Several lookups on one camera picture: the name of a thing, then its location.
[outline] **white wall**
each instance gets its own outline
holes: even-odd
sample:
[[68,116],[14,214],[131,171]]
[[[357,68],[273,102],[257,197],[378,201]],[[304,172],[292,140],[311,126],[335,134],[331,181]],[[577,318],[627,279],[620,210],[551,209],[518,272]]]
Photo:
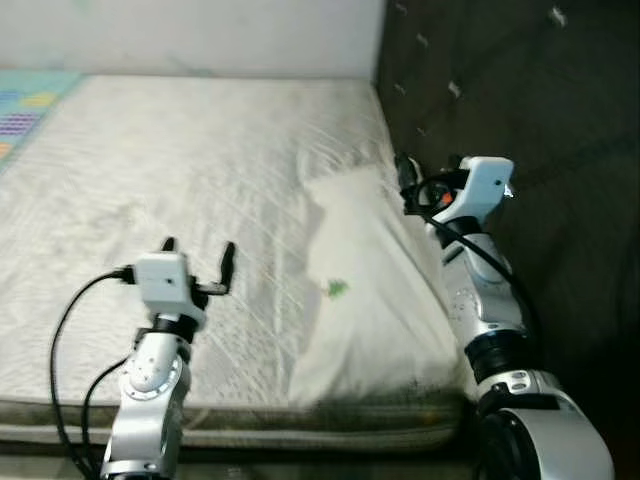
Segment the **white wall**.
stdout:
[[371,79],[383,0],[0,0],[0,68]]

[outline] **colorful mat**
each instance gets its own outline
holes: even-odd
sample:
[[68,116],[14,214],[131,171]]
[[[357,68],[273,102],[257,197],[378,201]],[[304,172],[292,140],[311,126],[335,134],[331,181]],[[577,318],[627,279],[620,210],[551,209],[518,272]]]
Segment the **colorful mat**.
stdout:
[[0,70],[0,170],[79,78],[71,72]]

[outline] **bed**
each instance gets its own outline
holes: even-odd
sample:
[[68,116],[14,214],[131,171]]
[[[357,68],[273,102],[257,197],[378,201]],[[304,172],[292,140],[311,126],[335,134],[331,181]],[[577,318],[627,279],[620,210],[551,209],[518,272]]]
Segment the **bed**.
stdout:
[[[392,158],[365,82],[82,78],[0,173],[0,441],[58,441],[46,369],[55,321],[87,280],[167,235],[209,280],[225,243],[238,245],[233,294],[210,304],[194,344],[185,445],[396,451],[450,440],[459,391],[400,388],[313,408],[287,397],[310,335],[306,217],[291,199],[363,166],[392,171]],[[72,438],[91,380],[141,326],[138,293],[115,282],[74,311],[59,348]],[[105,442],[115,376],[94,399],[92,438]]]

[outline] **dark upholstered wall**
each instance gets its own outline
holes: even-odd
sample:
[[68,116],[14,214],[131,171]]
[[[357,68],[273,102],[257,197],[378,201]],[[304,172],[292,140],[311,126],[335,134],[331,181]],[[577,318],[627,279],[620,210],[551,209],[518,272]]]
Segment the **dark upholstered wall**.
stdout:
[[377,77],[394,147],[425,173],[453,153],[515,161],[489,229],[620,464],[640,451],[638,68],[637,0],[391,0]]

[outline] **robotic arm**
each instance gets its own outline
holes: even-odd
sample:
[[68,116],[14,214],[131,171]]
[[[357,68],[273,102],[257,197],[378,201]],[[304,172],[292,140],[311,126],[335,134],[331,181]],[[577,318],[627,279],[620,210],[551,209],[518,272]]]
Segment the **robotic arm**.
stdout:
[[199,285],[187,257],[169,238],[162,251],[143,255],[127,283],[140,287],[153,327],[140,329],[120,378],[120,409],[113,423],[100,478],[171,480],[182,437],[182,406],[189,391],[195,332],[206,322],[211,295],[226,295],[235,246],[227,245],[219,283]]
[[491,480],[613,480],[607,447],[556,378],[541,369],[511,285],[460,243],[470,240],[509,270],[481,225],[508,190],[513,163],[466,157],[459,168],[418,183],[416,166],[396,158],[405,213],[442,247],[452,329],[473,370],[483,457]]

